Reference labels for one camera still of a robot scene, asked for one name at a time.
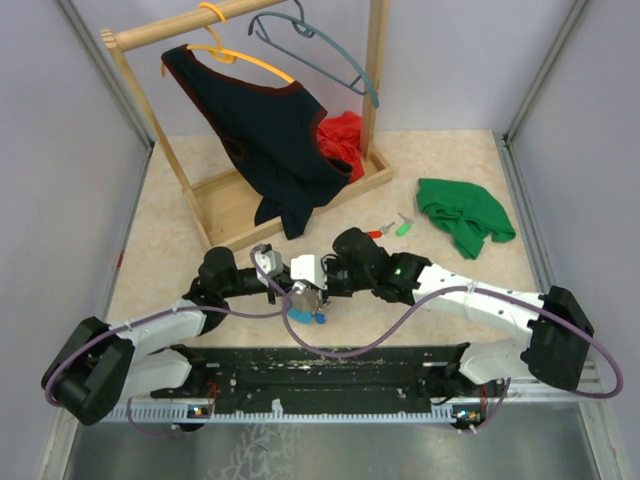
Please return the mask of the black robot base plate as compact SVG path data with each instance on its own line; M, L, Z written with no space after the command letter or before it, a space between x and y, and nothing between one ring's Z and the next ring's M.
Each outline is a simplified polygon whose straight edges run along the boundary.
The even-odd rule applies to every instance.
M428 413L441 400L493 399L502 386L473 384L458 372L462 345L381 347L347 358L301 348L194 348L186 383L152 392L154 399L205 398L218 414Z

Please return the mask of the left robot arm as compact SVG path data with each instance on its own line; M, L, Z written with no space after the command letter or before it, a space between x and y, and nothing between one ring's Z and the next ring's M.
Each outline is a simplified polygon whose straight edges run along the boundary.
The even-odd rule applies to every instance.
M117 325L95 316L82 320L42 377L46 401L90 426L124 398L173 388L189 397L201 394L207 371L175 344L217 328L233 313L228 299L274 296L291 283L289 267L270 246L255 247L250 258L255 267L240 269L229 248L212 248L170 308Z

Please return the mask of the key with red tag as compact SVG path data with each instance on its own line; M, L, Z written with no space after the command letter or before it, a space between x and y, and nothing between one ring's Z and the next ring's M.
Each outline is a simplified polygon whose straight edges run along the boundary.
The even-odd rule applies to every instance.
M394 226L395 226L394 222L392 222L392 223L390 223L388 225L383 225L383 226L379 227L377 230L369 231L368 235L373 239L379 239L379 238L389 234Z

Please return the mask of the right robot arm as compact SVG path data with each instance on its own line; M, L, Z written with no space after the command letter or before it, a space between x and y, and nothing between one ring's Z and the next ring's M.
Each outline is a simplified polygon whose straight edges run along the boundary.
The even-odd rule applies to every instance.
M358 228L341 233L332 248L321 262L331 297L369 291L388 303L460 315L505 334L464 348L446 372L454 393L470 395L481 384L526 374L577 390L594 328L571 291L522 292L474 281L426 257L390 254Z

